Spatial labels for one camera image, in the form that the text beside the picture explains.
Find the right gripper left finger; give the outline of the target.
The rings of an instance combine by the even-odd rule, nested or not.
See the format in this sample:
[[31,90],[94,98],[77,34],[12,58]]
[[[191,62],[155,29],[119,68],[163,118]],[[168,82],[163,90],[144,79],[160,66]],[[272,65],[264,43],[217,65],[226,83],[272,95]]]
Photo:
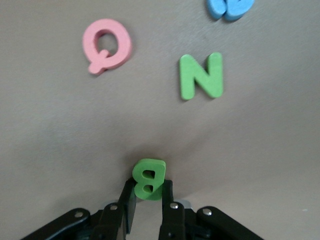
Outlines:
[[117,201],[91,214],[74,208],[21,240],[126,240],[136,209],[136,181],[128,179]]

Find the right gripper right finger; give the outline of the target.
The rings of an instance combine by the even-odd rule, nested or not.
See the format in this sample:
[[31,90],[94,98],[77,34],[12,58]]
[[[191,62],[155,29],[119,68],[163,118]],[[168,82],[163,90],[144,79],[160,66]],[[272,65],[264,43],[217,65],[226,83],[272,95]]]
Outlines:
[[213,206],[196,212],[174,200],[173,182],[162,185],[162,223],[158,240],[264,240]]

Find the green letter B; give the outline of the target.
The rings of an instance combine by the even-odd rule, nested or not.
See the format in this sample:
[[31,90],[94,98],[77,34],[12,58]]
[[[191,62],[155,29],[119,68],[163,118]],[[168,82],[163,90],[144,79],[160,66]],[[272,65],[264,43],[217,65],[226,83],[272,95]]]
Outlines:
[[165,176],[166,163],[163,160],[151,158],[139,160],[132,170],[132,177],[136,181],[135,195],[141,200],[160,200]]

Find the green letter N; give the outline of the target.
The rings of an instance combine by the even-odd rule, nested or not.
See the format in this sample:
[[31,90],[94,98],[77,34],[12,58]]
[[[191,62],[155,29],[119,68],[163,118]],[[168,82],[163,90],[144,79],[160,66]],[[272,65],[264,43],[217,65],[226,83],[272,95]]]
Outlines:
[[223,57],[219,52],[210,54],[204,69],[189,54],[179,60],[180,94],[183,100],[191,100],[195,96],[196,85],[212,99],[219,98],[224,92]]

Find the pink letter Q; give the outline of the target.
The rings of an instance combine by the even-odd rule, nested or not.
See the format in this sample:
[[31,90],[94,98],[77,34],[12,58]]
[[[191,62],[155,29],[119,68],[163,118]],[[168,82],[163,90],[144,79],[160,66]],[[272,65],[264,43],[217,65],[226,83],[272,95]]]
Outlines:
[[[99,38],[112,34],[117,40],[117,51],[111,55],[107,49],[98,48]],[[110,18],[99,19],[91,23],[82,37],[82,47],[90,62],[88,71],[93,75],[101,75],[123,65],[131,56],[132,40],[126,28],[118,21]]]

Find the blue letter G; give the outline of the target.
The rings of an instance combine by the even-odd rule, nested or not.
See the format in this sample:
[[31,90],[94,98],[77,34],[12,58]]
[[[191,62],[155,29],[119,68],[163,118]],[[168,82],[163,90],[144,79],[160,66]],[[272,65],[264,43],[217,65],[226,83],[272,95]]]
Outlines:
[[239,20],[254,3],[255,0],[206,0],[208,11],[215,20],[224,17],[229,22]]

